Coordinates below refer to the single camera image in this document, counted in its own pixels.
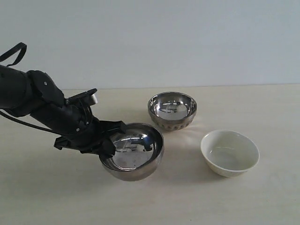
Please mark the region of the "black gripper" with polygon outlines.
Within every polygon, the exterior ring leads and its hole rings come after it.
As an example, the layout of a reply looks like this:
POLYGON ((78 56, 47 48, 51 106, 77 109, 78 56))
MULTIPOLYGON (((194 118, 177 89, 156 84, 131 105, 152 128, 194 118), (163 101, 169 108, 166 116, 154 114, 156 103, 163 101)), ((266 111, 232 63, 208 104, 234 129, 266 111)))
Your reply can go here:
POLYGON ((124 134, 127 129, 123 121, 97 119, 86 104, 58 107, 48 103, 30 113, 30 116, 61 136, 55 140, 55 148, 99 154, 103 158, 115 155, 111 136, 124 134))

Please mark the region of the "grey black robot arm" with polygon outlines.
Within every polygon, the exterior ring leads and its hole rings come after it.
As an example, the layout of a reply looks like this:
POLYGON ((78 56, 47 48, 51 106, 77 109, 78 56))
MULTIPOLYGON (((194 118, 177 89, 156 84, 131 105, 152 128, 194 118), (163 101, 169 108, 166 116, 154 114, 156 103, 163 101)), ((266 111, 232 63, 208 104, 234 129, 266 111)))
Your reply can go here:
POLYGON ((111 158, 116 152, 111 136, 125 133, 126 124, 99 120, 92 114, 96 92, 91 89, 65 98, 47 73, 0 67, 2 116, 59 135, 54 143, 59 150, 67 148, 111 158))

